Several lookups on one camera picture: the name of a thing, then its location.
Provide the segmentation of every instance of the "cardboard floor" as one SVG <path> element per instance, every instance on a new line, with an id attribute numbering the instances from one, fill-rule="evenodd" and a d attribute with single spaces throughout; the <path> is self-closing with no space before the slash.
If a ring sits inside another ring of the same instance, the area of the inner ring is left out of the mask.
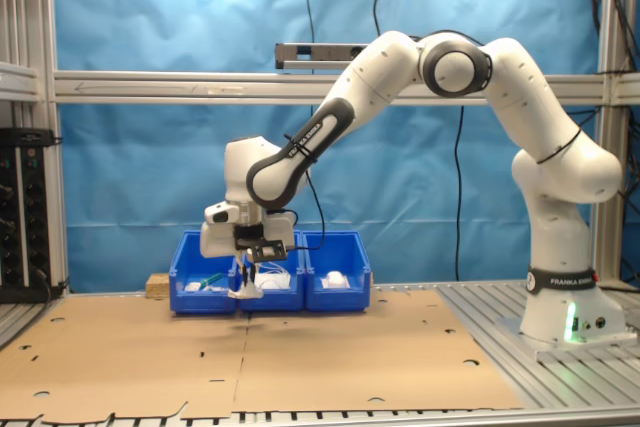
<path id="1" fill-rule="evenodd" d="M 435 292 L 366 313 L 176 317 L 167 300 L 71 297 L 0 351 L 0 419 L 522 405 Z"/>

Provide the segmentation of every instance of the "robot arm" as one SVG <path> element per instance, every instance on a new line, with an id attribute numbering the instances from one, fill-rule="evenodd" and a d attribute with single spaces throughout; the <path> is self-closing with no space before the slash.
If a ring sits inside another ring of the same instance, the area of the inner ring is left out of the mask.
<path id="1" fill-rule="evenodd" d="M 264 208 L 284 207 L 331 144 L 372 120 L 418 79 L 442 97 L 482 91 L 511 140 L 545 165 L 547 195 L 592 203 L 609 199 L 618 189 L 618 160 L 566 114 L 518 42 L 499 39 L 478 47 L 459 34 L 439 33 L 416 43 L 387 32 L 351 62 L 285 147 L 248 170 L 251 198 Z"/>
<path id="2" fill-rule="evenodd" d="M 261 137 L 227 146 L 227 200 L 207 209 L 203 255 L 241 257 L 247 252 L 254 262 L 285 258 L 294 245 L 293 222 L 268 209 L 279 212 L 330 145 L 419 81 L 442 97 L 482 92 L 522 149 L 512 166 L 531 220 L 531 295 L 522 332 L 547 344 L 574 337 L 618 339 L 625 331 L 624 316 L 595 288 L 589 232 L 575 203 L 604 202 L 615 195 L 622 180 L 620 163 L 565 113 L 532 57 L 512 39 L 476 46 L 455 33 L 419 42 L 398 32 L 380 36 L 351 62 L 286 146 L 279 149 Z M 243 275 L 246 286 L 244 267 Z M 259 295 L 248 290 L 247 296 Z M 581 322 L 577 317 L 569 322 L 576 312 Z"/>

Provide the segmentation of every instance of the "metal table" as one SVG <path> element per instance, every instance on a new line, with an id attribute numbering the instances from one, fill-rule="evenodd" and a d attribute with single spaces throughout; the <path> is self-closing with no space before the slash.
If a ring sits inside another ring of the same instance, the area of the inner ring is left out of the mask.
<path id="1" fill-rule="evenodd" d="M 640 346 L 558 353 L 548 355 L 542 361 L 534 361 L 514 348 L 509 334 L 499 323 L 501 319 L 522 315 L 526 300 L 524 282 L 393 284 L 374 288 L 382 291 L 433 289 L 439 292 L 526 408 L 510 411 L 258 412 L 234 413 L 228 419 L 194 421 L 182 421 L 176 415 L 164 419 L 111 418 L 95 426 L 86 424 L 85 427 L 640 425 Z M 624 307 L 632 324 L 640 324 L 640 295 L 617 292 L 609 292 L 609 295 Z M 39 305 L 0 306 L 0 346 L 39 310 Z M 38 427 L 39 424 L 38 419 L 0 420 L 0 427 Z"/>

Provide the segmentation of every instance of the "wooden block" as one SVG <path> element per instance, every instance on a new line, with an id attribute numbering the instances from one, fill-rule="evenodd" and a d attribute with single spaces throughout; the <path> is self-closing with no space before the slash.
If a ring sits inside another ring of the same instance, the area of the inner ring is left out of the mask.
<path id="1" fill-rule="evenodd" d="M 147 280 L 147 299 L 169 298 L 169 274 L 151 274 Z"/>

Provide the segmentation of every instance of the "blue plastic bin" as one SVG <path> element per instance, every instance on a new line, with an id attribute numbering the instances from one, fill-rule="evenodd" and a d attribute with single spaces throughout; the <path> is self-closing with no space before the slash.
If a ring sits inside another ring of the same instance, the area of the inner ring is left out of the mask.
<path id="1" fill-rule="evenodd" d="M 302 235 L 300 232 L 294 232 L 296 245 L 302 245 Z M 246 312 L 253 311 L 286 311 L 297 312 L 304 309 L 304 254 L 303 250 L 295 250 L 289 252 L 287 260 L 273 262 L 274 264 L 284 267 L 291 275 L 291 283 L 288 289 L 282 290 L 264 290 L 264 296 L 261 299 L 240 300 L 238 305 Z M 248 265 L 246 256 L 243 262 Z M 237 262 L 234 268 L 238 272 L 237 286 L 240 287 L 242 282 L 242 273 Z"/>
<path id="2" fill-rule="evenodd" d="M 320 245 L 322 232 L 302 232 L 303 245 Z M 356 231 L 326 232 L 318 250 L 304 250 L 307 270 L 305 304 L 314 312 L 353 312 L 369 307 L 371 266 L 360 234 Z M 349 280 L 348 289 L 325 289 L 322 278 L 337 270 Z"/>
<path id="3" fill-rule="evenodd" d="M 212 285 L 224 290 L 185 292 L 190 282 L 200 282 L 220 272 L 226 275 Z M 232 314 L 238 301 L 228 297 L 227 292 L 235 288 L 236 282 L 233 256 L 206 259 L 200 254 L 200 231 L 184 233 L 169 270 L 171 310 L 178 314 Z"/>

